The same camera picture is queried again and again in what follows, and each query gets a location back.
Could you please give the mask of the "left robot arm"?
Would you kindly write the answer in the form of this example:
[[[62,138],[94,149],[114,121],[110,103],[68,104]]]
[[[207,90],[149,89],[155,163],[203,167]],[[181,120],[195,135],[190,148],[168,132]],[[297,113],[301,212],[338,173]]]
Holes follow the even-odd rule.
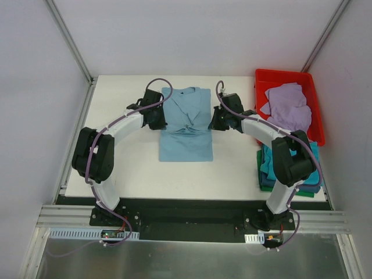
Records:
[[[144,96],[127,106],[123,115],[101,128],[81,129],[72,158],[72,168],[85,179],[104,208],[102,218],[110,226],[117,226],[123,212],[117,208],[120,197],[115,189],[112,172],[115,165],[115,146],[131,133],[148,126],[151,130],[164,130],[167,126],[163,94],[150,89]]]

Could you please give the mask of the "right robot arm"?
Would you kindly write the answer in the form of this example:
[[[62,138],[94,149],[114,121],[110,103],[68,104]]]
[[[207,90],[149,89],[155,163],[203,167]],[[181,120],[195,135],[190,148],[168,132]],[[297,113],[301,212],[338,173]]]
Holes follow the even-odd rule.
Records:
[[[211,130],[234,129],[254,137],[272,152],[276,181],[262,209],[251,218],[252,227],[269,231],[282,223],[290,212],[291,201],[300,185],[315,171],[322,178],[320,165],[314,156],[306,133],[280,128],[252,110],[244,110],[236,93],[218,92],[219,106],[214,107]]]

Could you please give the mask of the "light blue printed t-shirt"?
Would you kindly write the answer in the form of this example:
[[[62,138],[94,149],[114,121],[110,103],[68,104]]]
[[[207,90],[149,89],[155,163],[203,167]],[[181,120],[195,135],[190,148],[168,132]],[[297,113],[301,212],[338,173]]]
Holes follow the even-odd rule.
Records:
[[[167,126],[160,132],[159,160],[213,161],[210,89],[188,87],[171,91],[163,87],[162,94],[168,97],[163,103]]]

